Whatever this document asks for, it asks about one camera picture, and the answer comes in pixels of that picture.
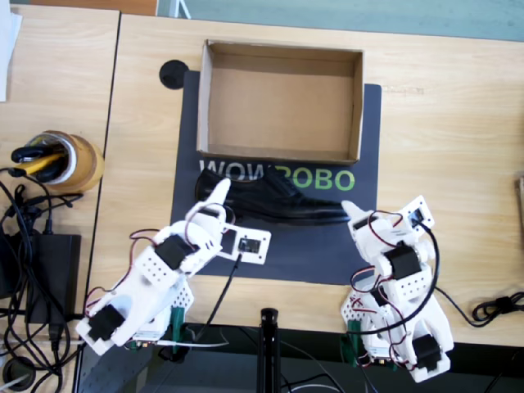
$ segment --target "tape roll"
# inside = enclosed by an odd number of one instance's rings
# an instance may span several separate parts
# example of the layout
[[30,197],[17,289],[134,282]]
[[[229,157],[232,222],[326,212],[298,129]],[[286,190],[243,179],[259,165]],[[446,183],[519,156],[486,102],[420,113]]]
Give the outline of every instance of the tape roll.
[[27,146],[60,143],[67,150],[68,163],[60,176],[47,182],[60,193],[85,192],[95,187],[104,173],[105,163],[100,149],[79,135],[46,131],[33,138]]

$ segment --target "black power adapter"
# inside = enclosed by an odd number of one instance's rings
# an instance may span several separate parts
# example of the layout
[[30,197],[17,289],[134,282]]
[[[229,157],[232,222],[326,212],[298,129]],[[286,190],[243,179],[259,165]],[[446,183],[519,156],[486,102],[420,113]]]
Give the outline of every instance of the black power adapter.
[[[32,238],[34,276],[42,289],[56,300],[66,321],[71,320],[75,313],[81,240],[80,235],[61,234],[34,234]],[[64,322],[55,307],[49,305],[49,309],[47,308],[40,289],[34,287],[31,281],[25,321],[50,324]]]

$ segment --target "floor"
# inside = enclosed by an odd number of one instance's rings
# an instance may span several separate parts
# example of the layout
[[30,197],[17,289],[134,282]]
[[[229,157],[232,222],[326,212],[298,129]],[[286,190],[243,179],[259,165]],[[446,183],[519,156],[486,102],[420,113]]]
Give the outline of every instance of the floor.
[[[175,0],[12,0],[172,16]],[[524,0],[185,0],[193,19],[524,41]]]

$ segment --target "black mat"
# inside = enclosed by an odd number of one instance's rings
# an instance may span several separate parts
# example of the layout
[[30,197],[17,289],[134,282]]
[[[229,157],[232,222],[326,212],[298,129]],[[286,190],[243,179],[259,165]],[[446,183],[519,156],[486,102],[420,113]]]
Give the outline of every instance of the black mat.
[[[260,176],[267,165],[281,165],[291,176],[298,174],[294,181],[302,185],[301,191],[308,197],[348,199],[365,210],[376,208],[380,86],[367,84],[365,87],[361,160],[351,167],[340,167],[204,158],[196,151],[199,77],[198,72],[189,71],[184,81],[171,222],[183,219],[194,205],[195,182],[204,167],[231,178],[249,179]],[[364,266],[346,224],[291,227],[244,218],[241,226],[269,230],[272,238],[265,265],[241,264],[237,271],[240,277],[348,284],[350,275]],[[215,258],[200,274],[227,276],[232,266],[232,261]]]

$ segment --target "black cable grommet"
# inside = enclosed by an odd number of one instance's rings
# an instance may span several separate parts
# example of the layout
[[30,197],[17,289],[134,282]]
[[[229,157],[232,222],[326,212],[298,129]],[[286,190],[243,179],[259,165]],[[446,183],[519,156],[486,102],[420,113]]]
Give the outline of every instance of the black cable grommet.
[[183,76],[188,70],[189,67],[183,61],[168,61],[160,68],[160,81],[167,88],[178,90],[183,88]]
[[15,381],[26,374],[29,376],[26,379],[21,380],[13,386],[9,386],[12,391],[26,391],[34,384],[36,379],[36,371],[34,370],[34,364],[25,357],[18,359],[9,359],[5,366],[3,366],[2,378],[4,383]]

